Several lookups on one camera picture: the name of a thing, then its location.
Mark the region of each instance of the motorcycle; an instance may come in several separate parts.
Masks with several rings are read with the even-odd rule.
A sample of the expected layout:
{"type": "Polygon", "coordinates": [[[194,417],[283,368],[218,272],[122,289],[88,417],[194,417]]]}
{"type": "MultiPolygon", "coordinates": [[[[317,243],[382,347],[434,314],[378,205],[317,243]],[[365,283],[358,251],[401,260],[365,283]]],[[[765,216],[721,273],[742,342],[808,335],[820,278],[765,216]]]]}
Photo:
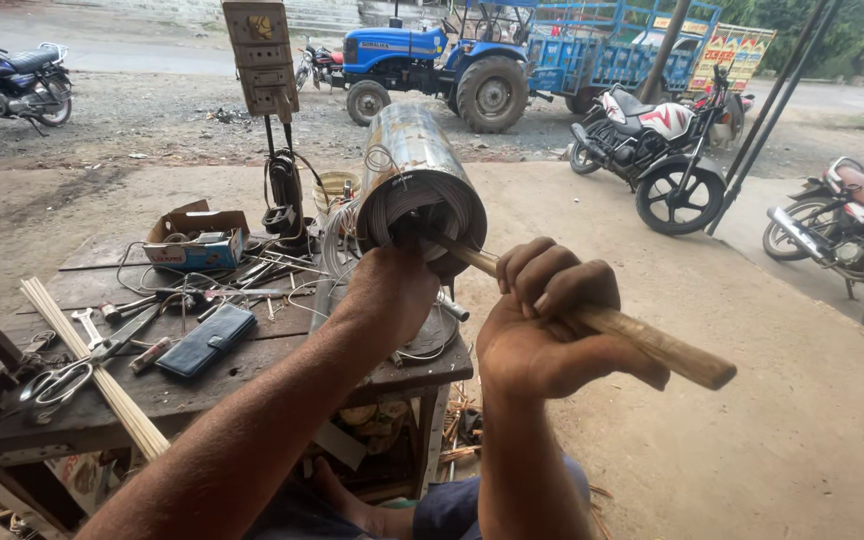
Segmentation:
{"type": "Polygon", "coordinates": [[[68,47],[42,43],[37,49],[9,55],[0,48],[0,117],[25,118],[58,128],[72,115],[72,82],[62,66],[68,47]]]}
{"type": "MultiPolygon", "coordinates": [[[[706,90],[694,103],[682,102],[682,104],[695,111],[709,104],[712,99],[713,96],[706,90]]],[[[756,104],[756,96],[754,94],[730,93],[723,96],[723,99],[726,99],[726,113],[719,117],[708,130],[708,142],[715,148],[732,150],[735,143],[742,140],[745,116],[756,104]]]]}
{"type": "Polygon", "coordinates": [[[789,195],[794,203],[766,212],[772,222],[762,247],[776,261],[811,258],[845,278],[848,298],[856,300],[853,284],[864,284],[864,168],[839,157],[822,178],[810,177],[803,187],[789,195]]]}
{"type": "Polygon", "coordinates": [[[642,104],[614,84],[594,100],[583,122],[600,118],[571,126],[572,170],[589,174],[604,167],[625,180],[639,217],[654,231],[686,235],[703,229],[722,208],[726,190],[718,167],[702,152],[712,126],[728,121],[735,103],[727,97],[727,75],[715,65],[712,94],[694,108],[642,104]]]}
{"type": "Polygon", "coordinates": [[[342,53],[333,53],[326,47],[319,46],[318,49],[312,48],[312,39],[306,35],[305,48],[299,48],[298,52],[302,53],[302,60],[295,69],[295,89],[300,91],[306,85],[309,74],[312,75],[312,85],[318,91],[319,83],[327,83],[329,91],[333,87],[345,87],[342,76],[342,53]]]}

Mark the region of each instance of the tractor tire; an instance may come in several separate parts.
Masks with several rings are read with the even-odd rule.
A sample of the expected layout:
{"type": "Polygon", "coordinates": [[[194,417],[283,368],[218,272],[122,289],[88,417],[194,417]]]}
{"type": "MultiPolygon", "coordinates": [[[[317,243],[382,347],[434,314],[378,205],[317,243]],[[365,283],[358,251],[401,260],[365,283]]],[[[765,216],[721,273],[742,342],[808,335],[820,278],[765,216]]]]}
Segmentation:
{"type": "Polygon", "coordinates": [[[345,109],[356,124],[369,127],[380,111],[392,104],[389,90],[375,80],[359,80],[348,89],[345,109]]]}
{"type": "Polygon", "coordinates": [[[582,99],[579,96],[565,98],[565,108],[572,115],[585,115],[593,108],[593,100],[582,99]]]}
{"type": "Polygon", "coordinates": [[[507,56],[476,60],[459,81],[459,116],[477,134],[500,134],[519,121],[528,104],[522,67],[507,56]]]}

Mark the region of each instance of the spanner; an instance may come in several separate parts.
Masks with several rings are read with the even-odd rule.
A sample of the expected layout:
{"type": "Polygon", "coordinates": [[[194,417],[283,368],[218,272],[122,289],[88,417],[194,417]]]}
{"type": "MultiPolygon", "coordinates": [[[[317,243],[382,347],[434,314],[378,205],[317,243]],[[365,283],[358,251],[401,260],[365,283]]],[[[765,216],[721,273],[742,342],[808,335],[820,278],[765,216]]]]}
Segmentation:
{"type": "Polygon", "coordinates": [[[85,333],[92,338],[88,342],[88,350],[94,350],[104,341],[102,335],[99,334],[99,328],[95,327],[95,324],[92,323],[91,307],[87,307],[85,311],[72,311],[72,318],[81,323],[85,327],[85,333]]]}

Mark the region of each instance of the foot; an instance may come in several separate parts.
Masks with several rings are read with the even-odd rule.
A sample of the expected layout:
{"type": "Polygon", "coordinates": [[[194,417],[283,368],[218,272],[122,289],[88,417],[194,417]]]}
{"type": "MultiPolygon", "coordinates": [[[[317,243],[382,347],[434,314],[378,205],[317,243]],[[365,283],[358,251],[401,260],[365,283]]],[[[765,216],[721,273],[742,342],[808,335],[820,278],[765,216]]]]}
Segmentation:
{"type": "Polygon", "coordinates": [[[412,539],[414,508],[391,509],[366,504],[342,485],[323,457],[316,457],[312,479],[332,508],[362,531],[378,537],[412,539]]]}

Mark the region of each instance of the tractor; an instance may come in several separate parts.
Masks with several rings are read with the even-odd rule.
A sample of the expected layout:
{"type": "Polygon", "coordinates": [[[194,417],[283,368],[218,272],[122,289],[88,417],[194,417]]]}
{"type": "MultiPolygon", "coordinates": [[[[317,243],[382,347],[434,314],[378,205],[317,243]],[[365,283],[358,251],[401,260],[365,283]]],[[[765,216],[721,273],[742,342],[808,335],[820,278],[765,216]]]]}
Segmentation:
{"type": "Polygon", "coordinates": [[[436,96],[475,133],[499,134],[519,120],[529,99],[522,44],[538,2],[480,1],[481,17],[470,3],[461,30],[443,18],[431,30],[363,28],[345,35],[342,77],[334,81],[350,85],[345,107],[356,124],[368,126],[392,103],[389,91],[436,96]],[[458,39],[437,65],[450,35],[458,39]]]}

